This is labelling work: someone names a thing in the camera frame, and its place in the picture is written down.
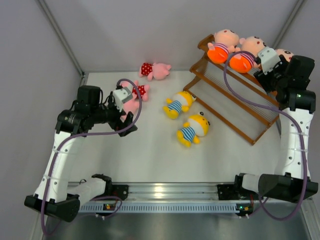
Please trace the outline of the pink pig doll front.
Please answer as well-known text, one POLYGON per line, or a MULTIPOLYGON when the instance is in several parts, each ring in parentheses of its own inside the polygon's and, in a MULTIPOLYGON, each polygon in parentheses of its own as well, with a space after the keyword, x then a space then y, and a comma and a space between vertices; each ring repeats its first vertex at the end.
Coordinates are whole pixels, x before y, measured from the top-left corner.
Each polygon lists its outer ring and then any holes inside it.
POLYGON ((125 115, 121 116, 121 119, 124 121, 128 115, 129 112, 131 112, 133 115, 136 114, 140 107, 140 102, 138 99, 131 99, 128 102, 126 102, 123 106, 123 111, 125 112, 125 115))

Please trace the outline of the boy doll orange shorts front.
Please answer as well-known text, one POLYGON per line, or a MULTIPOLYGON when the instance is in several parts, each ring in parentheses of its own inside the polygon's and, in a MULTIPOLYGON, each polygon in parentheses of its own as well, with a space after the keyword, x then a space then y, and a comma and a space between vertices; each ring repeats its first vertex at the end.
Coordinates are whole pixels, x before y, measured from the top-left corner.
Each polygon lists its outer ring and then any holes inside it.
POLYGON ((279 56, 283 55, 287 62, 290 62, 292 57, 294 56, 294 54, 291 51, 282 48, 278 48, 275 51, 279 56))

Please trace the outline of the large boy doll orange shorts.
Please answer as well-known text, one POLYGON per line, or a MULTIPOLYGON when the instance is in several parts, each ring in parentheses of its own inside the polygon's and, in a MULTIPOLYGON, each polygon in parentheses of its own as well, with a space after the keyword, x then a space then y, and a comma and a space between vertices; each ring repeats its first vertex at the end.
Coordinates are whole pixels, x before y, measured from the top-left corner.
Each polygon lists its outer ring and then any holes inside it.
POLYGON ((223 64, 230 53, 235 52, 240 37, 230 29, 223 29, 214 33, 214 42, 208 42, 207 56, 215 64, 223 64))

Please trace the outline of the yellow doll blue striped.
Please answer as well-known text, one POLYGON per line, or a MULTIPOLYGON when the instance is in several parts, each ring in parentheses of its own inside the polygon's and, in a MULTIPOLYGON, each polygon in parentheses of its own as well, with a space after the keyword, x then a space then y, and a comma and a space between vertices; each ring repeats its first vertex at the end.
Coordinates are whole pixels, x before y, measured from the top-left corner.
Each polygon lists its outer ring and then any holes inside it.
POLYGON ((182 128, 177 130, 177 140, 187 148, 192 144, 199 144, 200 137, 208 134, 210 125, 203 111, 190 115, 182 128))
POLYGON ((183 112, 189 111, 192 104, 195 102, 197 97, 188 91, 180 91, 173 95, 172 98, 166 99, 166 105, 163 106, 163 111, 166 116, 170 119, 177 119, 183 112))

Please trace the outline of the yellow doll blue striped front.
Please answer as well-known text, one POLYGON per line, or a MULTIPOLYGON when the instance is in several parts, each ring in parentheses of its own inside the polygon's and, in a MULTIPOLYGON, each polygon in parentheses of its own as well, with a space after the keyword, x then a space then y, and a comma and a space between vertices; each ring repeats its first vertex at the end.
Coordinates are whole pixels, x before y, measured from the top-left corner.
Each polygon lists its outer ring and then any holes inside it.
POLYGON ((177 140, 187 148, 192 144, 199 144, 200 137, 208 134, 210 125, 203 111, 190 115, 182 128, 177 130, 177 140))

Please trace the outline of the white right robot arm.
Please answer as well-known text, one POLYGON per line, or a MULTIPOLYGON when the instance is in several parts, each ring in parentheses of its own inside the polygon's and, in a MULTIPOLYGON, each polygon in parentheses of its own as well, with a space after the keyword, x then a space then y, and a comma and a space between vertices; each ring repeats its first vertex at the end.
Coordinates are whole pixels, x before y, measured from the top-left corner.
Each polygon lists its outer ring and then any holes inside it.
POLYGON ((255 192, 262 197, 297 203, 318 192, 319 184, 311 181, 308 165, 303 163, 308 158, 310 124, 316 110, 316 94, 307 90, 314 67, 312 58, 294 55, 287 61, 281 56, 272 71, 254 73, 266 92, 277 93, 281 111, 280 157, 273 174, 241 173, 241 181, 233 186, 238 198, 255 192))

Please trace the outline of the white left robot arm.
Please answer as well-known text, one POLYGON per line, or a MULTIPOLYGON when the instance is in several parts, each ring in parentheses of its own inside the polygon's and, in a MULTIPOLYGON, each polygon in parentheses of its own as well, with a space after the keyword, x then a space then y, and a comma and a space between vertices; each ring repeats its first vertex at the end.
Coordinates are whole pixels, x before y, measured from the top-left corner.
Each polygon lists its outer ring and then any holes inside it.
POLYGON ((42 180, 32 195, 26 196, 24 205, 42 216, 72 222, 81 206, 100 197, 109 199, 114 193, 112 179, 94 174, 85 183, 68 190, 71 171, 89 130, 96 124, 109 124, 121 137, 136 131, 133 113, 125 113, 124 105, 133 99, 131 90, 117 86, 106 100, 100 87, 83 85, 71 108, 57 117, 54 144, 42 180))

